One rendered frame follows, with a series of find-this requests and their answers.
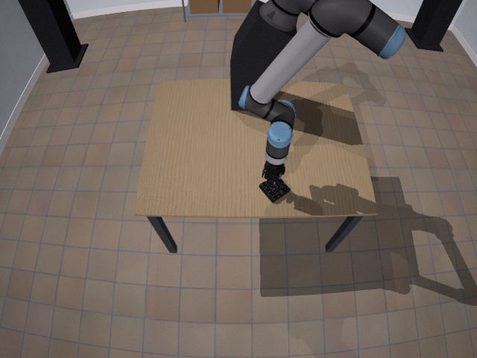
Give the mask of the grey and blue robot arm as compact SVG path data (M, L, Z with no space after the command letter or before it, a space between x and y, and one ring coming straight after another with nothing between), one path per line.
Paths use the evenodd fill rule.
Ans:
M296 117L290 101L273 97L331 38L350 34L378 57L389 59L406 37L404 27L369 0L269 0L259 9L269 25L287 32L294 30L301 12L308 21L257 82L244 88L238 102L244 110L271 123L265 158L273 165L283 164L289 157Z

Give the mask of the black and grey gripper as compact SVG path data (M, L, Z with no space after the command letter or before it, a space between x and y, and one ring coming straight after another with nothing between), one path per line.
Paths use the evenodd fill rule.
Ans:
M284 165L285 165L284 163L280 164L280 165L273 165L273 164L271 165L271 163L269 163L266 160L265 165L264 165L264 169L262 171L262 178L263 178L263 175L265 174L265 176L264 176L264 178L266 179L265 182L267 180L271 180L271 181L274 182L274 184L275 184L275 182L277 183L278 178L281 178L281 176L284 175L284 173L285 173ZM278 166L278 168L277 168L277 166ZM279 177L279 174L280 174L280 177Z

